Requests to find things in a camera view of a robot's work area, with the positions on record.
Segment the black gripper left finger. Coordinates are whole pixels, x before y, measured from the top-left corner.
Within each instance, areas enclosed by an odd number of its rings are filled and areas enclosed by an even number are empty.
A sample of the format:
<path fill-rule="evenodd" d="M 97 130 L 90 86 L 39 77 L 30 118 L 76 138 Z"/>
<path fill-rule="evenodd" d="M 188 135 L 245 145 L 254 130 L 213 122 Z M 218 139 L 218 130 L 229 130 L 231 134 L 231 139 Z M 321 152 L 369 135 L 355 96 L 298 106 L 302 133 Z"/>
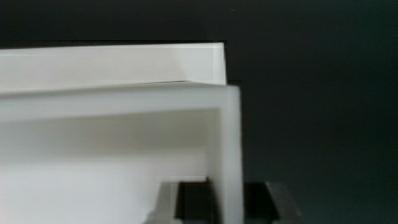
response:
<path fill-rule="evenodd" d="M 145 224 L 215 224 L 215 193 L 208 181 L 160 185 Z"/>

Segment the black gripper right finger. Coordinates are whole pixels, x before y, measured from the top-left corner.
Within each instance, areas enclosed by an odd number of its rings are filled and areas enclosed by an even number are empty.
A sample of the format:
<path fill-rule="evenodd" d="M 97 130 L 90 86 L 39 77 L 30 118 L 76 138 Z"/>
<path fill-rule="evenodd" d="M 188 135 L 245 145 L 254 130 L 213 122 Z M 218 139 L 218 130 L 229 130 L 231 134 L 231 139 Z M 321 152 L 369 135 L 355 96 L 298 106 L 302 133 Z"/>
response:
<path fill-rule="evenodd" d="M 279 182 L 252 182 L 243 186 L 243 224 L 302 224 L 302 214 Z"/>

